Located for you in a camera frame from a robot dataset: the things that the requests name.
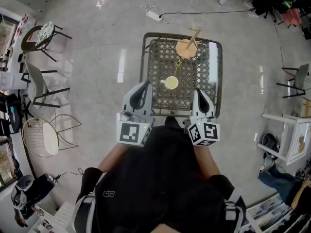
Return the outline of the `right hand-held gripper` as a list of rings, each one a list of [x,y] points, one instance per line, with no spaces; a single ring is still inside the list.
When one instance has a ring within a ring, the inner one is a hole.
[[[207,117],[215,117],[214,104],[200,89],[191,94],[191,111],[187,123],[187,132],[194,146],[210,146],[220,141],[220,125],[209,121]]]

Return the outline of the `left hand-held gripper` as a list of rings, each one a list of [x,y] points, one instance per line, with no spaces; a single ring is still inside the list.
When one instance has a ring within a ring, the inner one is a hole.
[[[137,147],[145,145],[155,121],[150,116],[152,100],[153,86],[150,81],[141,82],[127,92],[122,102],[124,111],[117,113],[116,140],[118,143]]]

